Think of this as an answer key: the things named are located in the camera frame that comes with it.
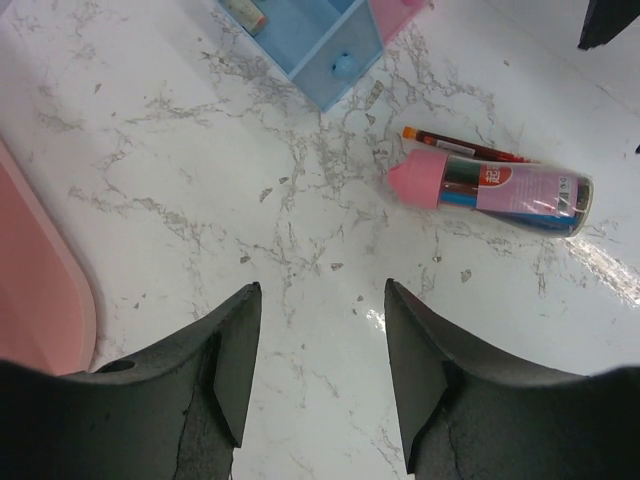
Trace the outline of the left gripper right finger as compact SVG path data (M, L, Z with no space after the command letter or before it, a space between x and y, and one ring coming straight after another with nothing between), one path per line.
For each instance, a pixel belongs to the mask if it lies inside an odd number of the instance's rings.
M639 370L580 376L501 350L395 280L386 338L405 467L417 479L635 479Z

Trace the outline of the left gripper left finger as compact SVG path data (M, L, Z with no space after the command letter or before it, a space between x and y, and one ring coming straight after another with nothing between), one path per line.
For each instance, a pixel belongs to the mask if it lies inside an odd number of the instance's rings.
M5 479L226 479L243 440L262 312L258 283L99 370L1 365Z

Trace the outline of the small clear ruler case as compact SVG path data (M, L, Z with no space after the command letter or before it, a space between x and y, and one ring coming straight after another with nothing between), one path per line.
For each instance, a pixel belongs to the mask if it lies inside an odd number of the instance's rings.
M251 36L258 35L268 18L252 0L221 0L226 12Z

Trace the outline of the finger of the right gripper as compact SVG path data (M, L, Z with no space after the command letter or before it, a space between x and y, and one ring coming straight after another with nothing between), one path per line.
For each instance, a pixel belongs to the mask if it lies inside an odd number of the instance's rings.
M578 48L589 50L609 43L639 14L639 0L590 0Z

